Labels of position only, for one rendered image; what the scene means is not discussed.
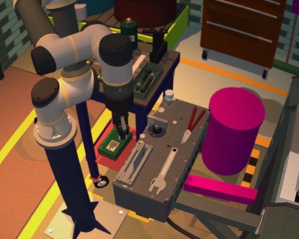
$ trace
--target green canister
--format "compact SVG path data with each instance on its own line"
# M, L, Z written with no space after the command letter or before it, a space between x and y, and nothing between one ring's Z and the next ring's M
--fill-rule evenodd
M138 23L130 18L121 22L121 34L127 36L132 43L132 49L138 48Z

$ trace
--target wheel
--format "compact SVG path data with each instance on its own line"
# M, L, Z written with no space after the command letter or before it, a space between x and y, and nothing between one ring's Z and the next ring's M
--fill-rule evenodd
M263 72L263 78L265 79L267 77L267 70L264 70Z
M203 54L202 54L201 57L202 57L203 59L206 59L207 56L208 56L207 51L203 50Z
M107 176L101 176L97 182L93 182L96 188L104 188L109 184L109 179Z

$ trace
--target concrete floor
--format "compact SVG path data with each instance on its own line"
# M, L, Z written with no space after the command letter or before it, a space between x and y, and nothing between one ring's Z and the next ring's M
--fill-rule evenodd
M249 63L219 52L209 51L207 60L201 58L202 49L199 46L200 42L200 30L192 27L188 27L181 39L176 44L174 50L181 53L181 57L187 58L196 62L200 62L206 65L217 67L228 72L239 74L241 76L247 77L254 81L265 83L269 86L279 88L284 91L288 91L290 84L292 82L292 75L283 72L278 69L271 69L267 78L262 79L263 68L261 66ZM35 72L34 67L30 58L29 48L12 66L24 69L30 72ZM57 77L60 74L60 70L56 73L49 74L49 77ZM252 93L254 93L259 99L262 100L265 110L266 117L264 123L262 124L259 136L271 139L276 125L278 123L279 116L281 114L285 97L272 93L270 91L260 89L252 84L243 83L226 76L222 76L216 73L212 73L206 70L202 70L196 67L192 67L186 64L179 63L175 70L174 76L174 95L176 98L196 104L201 107L208 108L209 100L211 96L218 90L225 87L239 87L244 88ZM135 115L130 114L130 126L135 127ZM261 157L263 158L267 149L259 147L261 151ZM86 160L81 163L84 177L89 173ZM113 180L117 175L117 171L109 169L105 166L99 166L100 173L109 177L109 180ZM257 170L253 177L251 188L255 186L257 180ZM216 180L231 182L240 185L242 182L243 174L235 175L233 178L219 177L212 174L206 167L204 167L202 160L197 160L191 171L192 174L214 178ZM104 189L96 189L92 184L88 190L97 195L104 197L104 200L115 204L114 194L112 190L112 185ZM42 221L40 227L36 230L33 235L33 239L47 239L48 236L44 235L43 232L47 229L50 221L54 217L55 213L63 203L62 196L60 195L53 207L50 209L48 215ZM202 231L197 228L190 227L189 224L193 219L193 215L174 210L170 214L170 218L178 224L180 227L188 230L192 234L199 238L215 239L216 237L208 232ZM160 238L173 238L173 239L184 239L187 238L183 234L177 232L167 223L163 224L157 221L150 221L149 223L142 222L138 219L127 216L124 220L122 226L120 227L115 239L160 239Z

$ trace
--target magenta beam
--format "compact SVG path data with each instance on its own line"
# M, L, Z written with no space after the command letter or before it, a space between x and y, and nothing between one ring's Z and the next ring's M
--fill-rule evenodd
M252 205L258 190L189 174L184 191Z

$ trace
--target red-handled pliers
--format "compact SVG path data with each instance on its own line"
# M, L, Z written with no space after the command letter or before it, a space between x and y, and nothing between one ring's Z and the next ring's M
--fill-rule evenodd
M198 124L198 122L200 121L200 119L203 117L203 115L206 112L205 110L203 110L202 113L200 113L200 115L198 116L195 123L193 125L191 125L193 123L194 118L195 118L196 111L197 111L197 107L194 108L193 113L191 114L191 118L190 118L187 130L184 133L183 139L181 140L181 144L184 144L188 140L188 138L191 134L191 131L195 128L195 126Z

